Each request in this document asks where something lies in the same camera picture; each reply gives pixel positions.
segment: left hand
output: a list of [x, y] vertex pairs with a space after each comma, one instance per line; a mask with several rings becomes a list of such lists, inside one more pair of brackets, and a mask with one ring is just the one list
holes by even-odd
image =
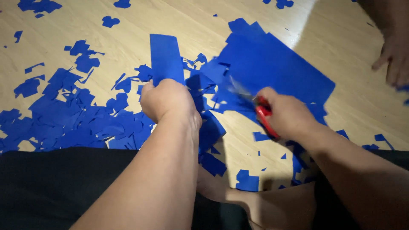
[[389, 62], [386, 82], [396, 88], [409, 84], [409, 31], [395, 31], [385, 37], [385, 43], [379, 59], [372, 65], [378, 70]]
[[141, 97], [142, 111], [157, 124], [166, 115], [171, 115], [183, 121], [192, 120], [197, 130], [202, 125], [192, 96], [184, 85], [175, 80], [164, 79], [157, 87], [152, 81], [148, 82], [142, 88]]

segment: floor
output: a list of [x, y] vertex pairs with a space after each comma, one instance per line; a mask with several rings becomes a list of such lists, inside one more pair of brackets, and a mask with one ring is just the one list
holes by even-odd
[[[403, 101], [407, 95], [397, 93], [385, 82], [384, 66], [371, 71], [383, 38], [361, 10], [350, 0], [294, 0], [291, 8], [277, 9], [275, 1], [262, 0], [131, 0], [131, 7], [116, 8], [116, 0], [55, 0], [63, 5], [41, 18], [33, 11], [21, 11], [18, 0], [0, 2], [0, 111], [19, 109], [30, 116], [28, 107], [41, 94], [14, 98], [14, 88], [29, 77], [46, 75], [48, 80], [57, 68], [70, 68], [76, 57], [64, 51], [64, 46], [86, 39], [91, 49], [106, 53], [99, 56], [101, 65], [86, 84], [104, 104], [115, 97], [111, 91], [122, 73], [133, 74], [139, 65], [150, 65], [149, 34], [167, 34], [178, 38], [181, 56], [195, 59], [203, 53], [217, 56], [230, 34], [228, 22], [244, 18], [248, 23], [258, 21], [288, 47], [319, 69], [336, 83], [326, 103], [326, 121], [333, 130], [344, 129], [351, 141], [358, 145], [377, 144], [389, 149], [384, 142], [375, 142], [374, 135], [382, 133], [398, 150], [409, 150], [409, 106]], [[102, 26], [104, 16], [119, 18], [112, 28]], [[19, 43], [14, 43], [16, 31], [23, 30]], [[45, 67], [24, 69], [44, 62]], [[73, 70], [75, 74], [86, 74]], [[39, 92], [47, 83], [41, 81]], [[128, 110], [139, 112], [138, 82], [128, 93]], [[262, 131], [258, 125], [234, 111], [215, 113], [227, 131], [215, 145], [222, 152], [216, 157], [226, 162], [223, 178], [235, 187], [240, 169], [260, 177], [260, 189], [269, 186], [289, 186], [292, 178], [290, 149], [273, 141], [254, 142], [252, 132]], [[32, 151], [29, 142], [20, 144], [21, 150]], [[313, 173], [296, 175], [300, 180]]]

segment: scissor handle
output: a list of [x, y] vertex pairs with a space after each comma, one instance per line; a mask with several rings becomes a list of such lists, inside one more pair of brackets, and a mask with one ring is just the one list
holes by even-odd
[[270, 126], [270, 123], [266, 118], [273, 115], [273, 112], [271, 111], [270, 104], [264, 97], [257, 97], [256, 113], [260, 118], [262, 125], [267, 129], [267, 132], [275, 138], [280, 138], [276, 131]]

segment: wooden floor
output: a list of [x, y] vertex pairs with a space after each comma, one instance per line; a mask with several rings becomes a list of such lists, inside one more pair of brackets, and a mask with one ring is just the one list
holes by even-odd
[[[150, 66], [150, 33], [176, 36], [181, 55], [188, 59], [195, 59], [200, 52], [211, 58], [226, 45], [230, 34], [227, 23], [244, 18], [248, 23], [258, 21], [266, 32], [336, 83], [326, 103], [326, 121], [333, 130], [345, 129], [358, 145], [375, 143], [374, 135], [383, 133], [396, 149], [409, 150], [409, 106], [403, 106], [407, 95], [385, 85], [386, 66], [379, 72], [371, 71], [383, 38], [376, 27], [367, 24], [374, 25], [359, 5], [350, 0], [294, 0], [293, 7], [282, 10], [275, 7], [275, 1], [266, 5], [262, 0], [131, 0], [127, 9], [114, 7], [116, 0], [55, 1], [63, 7], [39, 19], [32, 11], [22, 12], [18, 0], [0, 2], [0, 111], [16, 108], [30, 117], [28, 107], [41, 94], [15, 99], [13, 89], [27, 78], [46, 74], [49, 80], [57, 68], [73, 66], [76, 57], [63, 49], [77, 40], [86, 39], [90, 49], [106, 53], [98, 57], [101, 65], [87, 83], [78, 84], [88, 88], [96, 96], [94, 102], [102, 105], [118, 93], [110, 89], [122, 73], [132, 76], [136, 74], [134, 67]], [[104, 16], [121, 22], [103, 27]], [[23, 30], [21, 40], [14, 43], [13, 35], [19, 30]], [[25, 68], [40, 62], [45, 62], [45, 67], [24, 74]], [[39, 92], [46, 85], [42, 81]], [[133, 82], [127, 109], [139, 112], [136, 90]], [[215, 115], [227, 131], [216, 145], [222, 155], [216, 157], [226, 162], [228, 171], [223, 178], [232, 187], [240, 169], [260, 176], [260, 187], [269, 182], [273, 182], [271, 188], [289, 185], [289, 149], [272, 141], [254, 142], [252, 132], [262, 128], [237, 112]], [[383, 142], [376, 144], [389, 149]], [[20, 147], [34, 149], [25, 141]], [[284, 153], [286, 160], [280, 159]]]

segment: red scissors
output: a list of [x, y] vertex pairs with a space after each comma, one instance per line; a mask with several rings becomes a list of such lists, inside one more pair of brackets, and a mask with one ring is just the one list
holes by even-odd
[[268, 101], [262, 96], [254, 97], [253, 95], [251, 95], [246, 89], [244, 89], [244, 87], [240, 85], [240, 83], [236, 82], [232, 76], [230, 76], [230, 81], [232, 87], [229, 87], [229, 91], [238, 94], [244, 99], [250, 100], [254, 105], [258, 122], [260, 122], [264, 126], [268, 134], [275, 138], [280, 138], [277, 132], [270, 126], [270, 123], [266, 118], [273, 115]]

